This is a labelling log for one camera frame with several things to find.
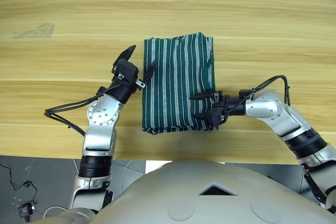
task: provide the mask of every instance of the cable on floor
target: cable on floor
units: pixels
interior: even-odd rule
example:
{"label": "cable on floor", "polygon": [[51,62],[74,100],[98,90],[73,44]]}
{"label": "cable on floor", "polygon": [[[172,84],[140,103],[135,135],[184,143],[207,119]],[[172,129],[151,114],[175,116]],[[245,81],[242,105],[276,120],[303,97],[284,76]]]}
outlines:
{"label": "cable on floor", "polygon": [[119,192],[119,194],[121,194],[121,192],[122,192],[122,180],[124,179],[125,171],[126,171],[127,167],[130,165],[130,163],[131,163],[132,161],[133,161],[133,160],[130,160],[130,161],[127,163],[127,165],[126,165],[125,168],[124,168],[124,171],[122,172],[122,175],[121,175],[121,181],[120,181],[120,192]]}
{"label": "cable on floor", "polygon": [[43,218],[45,219],[45,218],[46,218],[46,214],[47,214],[47,212],[48,212],[49,210],[51,210],[51,209],[54,209],[54,208],[62,209],[62,210],[64,210],[64,211],[67,210],[65,207],[52,206],[52,207],[49,207],[49,208],[44,212],[44,214],[43,214]]}
{"label": "cable on floor", "polygon": [[72,161],[73,161],[73,163],[75,164],[75,168],[76,168],[77,174],[79,174],[78,166],[77,166],[76,160],[73,158]]}
{"label": "cable on floor", "polygon": [[37,204],[37,200],[35,199],[36,194],[37,194],[37,188],[36,188],[36,186],[33,184],[33,182],[30,181],[30,180],[27,180],[27,181],[25,181],[22,185],[17,186],[17,184],[14,183],[14,182],[12,181],[12,169],[11,169],[10,167],[8,167],[8,166],[5,166],[5,165],[1,164],[1,163],[0,163],[0,166],[2,166],[3,168],[6,168],[6,169],[9,170],[9,182],[10,182],[10,184],[12,185],[14,191],[19,190],[19,189],[22,188],[23,186],[24,186],[24,187],[29,187],[29,186],[33,186],[33,187],[34,187],[34,189],[35,189],[35,193],[34,193],[33,199],[32,199],[31,201],[32,201],[34,204]]}

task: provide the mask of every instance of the gray floor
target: gray floor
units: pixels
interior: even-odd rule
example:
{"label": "gray floor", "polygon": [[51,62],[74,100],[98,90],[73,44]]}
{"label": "gray floor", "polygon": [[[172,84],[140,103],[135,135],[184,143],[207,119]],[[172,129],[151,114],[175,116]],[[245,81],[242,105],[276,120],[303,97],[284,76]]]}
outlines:
{"label": "gray floor", "polygon": [[[50,206],[57,205],[67,208],[73,178],[76,175],[76,169],[71,159],[0,156],[0,163],[12,168],[13,182],[20,185],[26,180],[31,180],[37,187],[36,199],[38,203],[35,205],[35,212],[31,216],[31,221],[41,219],[44,211]],[[132,161],[125,169],[128,163],[129,161],[113,161],[112,163],[112,182],[109,189],[114,192],[115,197],[119,196],[121,184],[122,191],[124,191],[135,180],[144,175],[145,161]],[[303,170],[299,165],[229,165],[242,166],[264,174],[315,201],[303,179]],[[8,169],[0,167],[0,223],[25,223],[25,220],[19,217],[18,206],[31,201],[34,192],[32,186],[22,187],[14,191],[9,183]],[[47,216],[56,215],[60,211],[53,209],[48,212]]]}

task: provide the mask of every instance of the wooden table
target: wooden table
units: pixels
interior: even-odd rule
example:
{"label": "wooden table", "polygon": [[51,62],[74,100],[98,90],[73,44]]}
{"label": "wooden table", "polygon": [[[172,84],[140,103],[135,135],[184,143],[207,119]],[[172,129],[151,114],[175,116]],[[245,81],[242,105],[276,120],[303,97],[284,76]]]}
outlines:
{"label": "wooden table", "polygon": [[[52,35],[23,33],[45,23]],[[335,26],[336,0],[0,0],[0,154],[79,158],[83,138],[44,109],[108,86],[126,47],[138,46],[131,61],[142,69],[144,39],[197,31],[214,36],[217,89],[233,95],[285,74],[292,105],[336,145]],[[272,87],[283,92],[280,81]],[[117,159],[296,163],[253,119],[230,118],[217,132],[144,133],[141,99],[122,111]],[[63,115],[86,129],[86,108]]]}

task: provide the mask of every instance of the folded cloth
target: folded cloth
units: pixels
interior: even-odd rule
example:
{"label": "folded cloth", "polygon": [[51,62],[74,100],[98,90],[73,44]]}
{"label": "folded cloth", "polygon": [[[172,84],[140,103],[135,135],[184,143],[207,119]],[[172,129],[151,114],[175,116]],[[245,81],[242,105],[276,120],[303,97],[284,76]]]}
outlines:
{"label": "folded cloth", "polygon": [[156,61],[152,79],[142,96],[142,129],[151,134],[213,130],[194,114],[211,108],[210,98],[189,97],[215,90],[213,37],[202,33],[145,40],[144,70]]}

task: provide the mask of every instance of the circular plate with bolts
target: circular plate with bolts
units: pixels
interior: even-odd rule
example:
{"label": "circular plate with bolts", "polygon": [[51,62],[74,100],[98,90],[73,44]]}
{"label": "circular plate with bolts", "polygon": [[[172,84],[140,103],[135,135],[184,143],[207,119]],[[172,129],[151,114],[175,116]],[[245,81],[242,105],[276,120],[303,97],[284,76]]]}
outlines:
{"label": "circular plate with bolts", "polygon": [[98,108],[97,102],[90,105],[88,118],[91,123],[97,126],[108,126],[113,124],[118,118],[118,112],[113,112],[109,108]]}

